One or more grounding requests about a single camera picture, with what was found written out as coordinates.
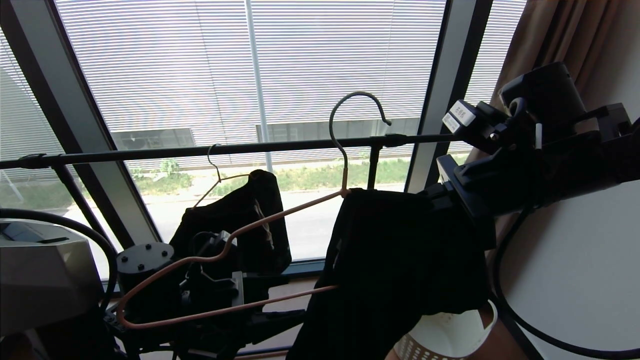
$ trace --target black garment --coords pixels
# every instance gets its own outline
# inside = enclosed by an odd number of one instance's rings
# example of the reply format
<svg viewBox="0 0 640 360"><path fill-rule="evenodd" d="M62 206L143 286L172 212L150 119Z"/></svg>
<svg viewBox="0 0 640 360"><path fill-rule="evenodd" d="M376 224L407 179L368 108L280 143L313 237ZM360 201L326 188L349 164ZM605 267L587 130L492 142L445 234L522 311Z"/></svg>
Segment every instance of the black garment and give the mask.
<svg viewBox="0 0 640 360"><path fill-rule="evenodd" d="M447 197L353 189L287 360L384 359L422 315L486 302L484 252Z"/></svg>
<svg viewBox="0 0 640 360"><path fill-rule="evenodd" d="M175 257L193 256L193 249L201 244L190 244L201 231L229 233L256 220L282 211L282 200L275 175L255 170L248 182L222 199L197 208L189 208L182 216L171 244ZM214 277L228 277L237 270L262 274L280 274L291 263L291 251L284 218L257 227L240 235L237 250L219 262L203 264L203 269Z"/></svg>

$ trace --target white wall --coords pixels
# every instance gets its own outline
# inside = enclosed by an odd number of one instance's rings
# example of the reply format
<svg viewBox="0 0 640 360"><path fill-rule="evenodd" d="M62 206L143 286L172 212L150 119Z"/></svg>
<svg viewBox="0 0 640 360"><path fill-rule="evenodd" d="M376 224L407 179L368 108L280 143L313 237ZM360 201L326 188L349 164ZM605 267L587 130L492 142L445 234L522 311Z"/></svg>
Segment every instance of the white wall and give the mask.
<svg viewBox="0 0 640 360"><path fill-rule="evenodd" d="M640 117L640 1L622 0L589 80L587 109L622 102ZM602 350L640 347L640 181L533 214L505 259L516 311L565 342ZM586 359L530 336L545 359Z"/></svg>

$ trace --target perforated basket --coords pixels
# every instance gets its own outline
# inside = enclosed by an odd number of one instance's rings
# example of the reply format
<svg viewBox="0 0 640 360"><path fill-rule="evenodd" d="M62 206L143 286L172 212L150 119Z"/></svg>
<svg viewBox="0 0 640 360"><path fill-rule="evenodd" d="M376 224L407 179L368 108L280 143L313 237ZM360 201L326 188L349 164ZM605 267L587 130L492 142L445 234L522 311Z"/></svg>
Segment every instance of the perforated basket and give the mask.
<svg viewBox="0 0 640 360"><path fill-rule="evenodd" d="M491 301L489 305L493 320L486 328L477 310L423 316L395 345L397 356L401 360L464 360L484 343L498 320L495 305Z"/></svg>

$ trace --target clothes hanger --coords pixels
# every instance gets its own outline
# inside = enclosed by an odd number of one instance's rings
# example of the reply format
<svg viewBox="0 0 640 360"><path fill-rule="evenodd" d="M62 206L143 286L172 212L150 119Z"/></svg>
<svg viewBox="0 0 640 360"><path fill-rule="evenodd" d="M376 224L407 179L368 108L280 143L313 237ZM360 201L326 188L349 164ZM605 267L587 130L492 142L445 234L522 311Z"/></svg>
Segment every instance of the clothes hanger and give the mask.
<svg viewBox="0 0 640 360"><path fill-rule="evenodd" d="M218 166L216 164L213 163L213 161L211 161L211 157L209 156L211 153L211 149L213 149L214 146L217 146L219 144L213 144L209 147L209 150L207 150L207 161L211 164L211 166L213 166L214 168L216 168L216 173L218 174L218 180L213 184L212 187L210 187L207 192L204 193L204 195L202 195L201 198L198 199L198 201L196 202L196 204L191 208L194 209L196 208L203 200L204 198L207 197L207 195L213 191L213 189L216 188L216 186L220 183L222 183L222 180L229 180L229 179L235 179L236 177L243 177L243 176L250 176L249 174L240 174L240 175L234 175L234 176L229 176L229 177L224 177L224 178L220 178L220 169L218 169Z"/></svg>
<svg viewBox="0 0 640 360"><path fill-rule="evenodd" d="M317 289L313 289L313 290L307 290L307 291L302 291L299 293L295 293L295 294L291 294L291 295L286 295L283 297L278 297L275 299L267 299L267 300L262 300L262 301L256 301L256 302L251 302L249 304L243 304L243 305L238 305L238 306L232 306L232 307L226 307L224 309L217 309L217 310L213 310L213 311L207 311L204 313L199 313L199 314L193 314L193 315L187 315L187 316L180 316L177 318L172 318L172 319L166 319L166 320L160 320L160 321L155 321L155 322L147 322L147 323L132 323L130 321L128 321L127 319L125 319L124 317L124 307L127 304L127 302L137 293L139 293L143 288L147 287L149 284L151 284L152 282L154 282L155 280L158 280L160 277L168 274L169 272L175 270L176 268L188 264L188 263L214 263L216 261L222 260L228 253L229 250L231 249L231 243L234 239L236 239L239 235L255 229L258 226L263 226L266 223L272 222L274 220L277 220L279 218L283 218L287 215L293 214L297 211L306 209L306 208L310 208L313 205L317 205L320 204L321 202L333 199L334 197L338 197L338 196L342 196L343 198L346 197L351 190L347 189L347 175L348 175L348 166L349 166L349 160L347 158L347 152L344 150L344 148L340 145L340 143L338 142L338 140L336 140L335 135L333 134L333 117L335 116L335 112L338 110L338 108L340 107L340 105L342 103L344 103L345 101L347 101L348 99L354 97L354 96L366 96L371 98L373 101L375 101L376 105L378 105L378 110L380 111L380 117L382 118L382 121L387 124L387 125L391 125L391 121L387 120L387 118L385 117L385 112L382 110L382 104L380 104L380 101L373 96L373 94L370 94L368 92L352 92L346 96L344 96L334 107L333 110L331 111L331 115L329 116L329 136L331 137L331 141L333 142L333 144L340 150L340 152L342 153L342 157L344 158L344 169L342 171L342 187L340 188L339 191L335 192L335 193L331 193L327 196L323 196L319 199L307 202L305 204L302 205L298 205L295 206L291 209L287 209L285 211L281 211L279 213L270 215L266 218L262 218L258 221L252 222L246 226L241 227L240 229L234 231L233 233L231 233L231 235L229 236L227 242L225 243L225 246L223 248L223 250L216 256L212 256L210 258L203 258L200 256L191 256L188 258L182 258L176 262L174 262L173 264L168 265L167 267L160 269L158 272L156 272L155 274L151 275L150 277L147 277L145 280L141 281L138 285L136 285L133 289L131 289L128 293L126 293L121 299L120 299L120 303L118 304L118 307L116 308L116 318L118 319L118 321L120 322L120 324L122 324L124 327L129 328L129 329L150 329L153 327L159 327L159 326L167 326L167 325L173 325L176 323L181 323L181 322L186 322L186 321L191 321L191 320L197 320L197 319L202 319L202 318L208 318L211 316L216 316L216 315L222 315L222 314L227 314L227 313L233 313L235 311L241 311L241 310L245 310L245 309L250 309L252 307L257 307L257 306L263 306L266 304L270 304L272 302L278 302L278 301L283 301L283 300L288 300L288 299L293 299L296 297L301 297L301 296L305 296L305 295L311 295L311 294L315 294L315 293L321 293L324 291L329 291L329 290L333 290L338 288L337 285L331 285L331 286L324 286L322 288L317 288Z"/></svg>

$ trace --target road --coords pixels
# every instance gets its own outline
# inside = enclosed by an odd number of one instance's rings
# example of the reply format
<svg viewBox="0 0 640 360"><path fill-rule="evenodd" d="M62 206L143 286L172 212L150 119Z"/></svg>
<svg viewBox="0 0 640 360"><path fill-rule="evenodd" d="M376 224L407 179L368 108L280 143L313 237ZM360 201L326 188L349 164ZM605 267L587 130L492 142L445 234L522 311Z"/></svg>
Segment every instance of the road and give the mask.
<svg viewBox="0 0 640 360"><path fill-rule="evenodd" d="M379 186L378 188L380 190L402 191L403 186L401 184L390 184ZM284 192L282 193L282 206L285 209L289 209L332 192L331 190ZM169 240L171 240L171 237L180 224L184 210L193 203L194 201L190 200L147 204L147 209L163 241L169 242ZM286 217L287 235L289 236L289 245L291 246L291 256L293 260L324 257L333 231L333 224L335 223L335 218L338 215L341 204L342 198L336 197ZM102 218L100 211L95 209L95 213L105 227L108 236L116 245L116 249L122 251L120 244L114 241L115 236L113 232L111 232L111 229L106 226L106 222L104 218ZM87 224L86 219L84 219L84 216L82 216L82 213L77 208L71 209L64 216ZM100 277L106 278L108 276L106 257L97 245L90 242L90 246L98 266Z"/></svg>

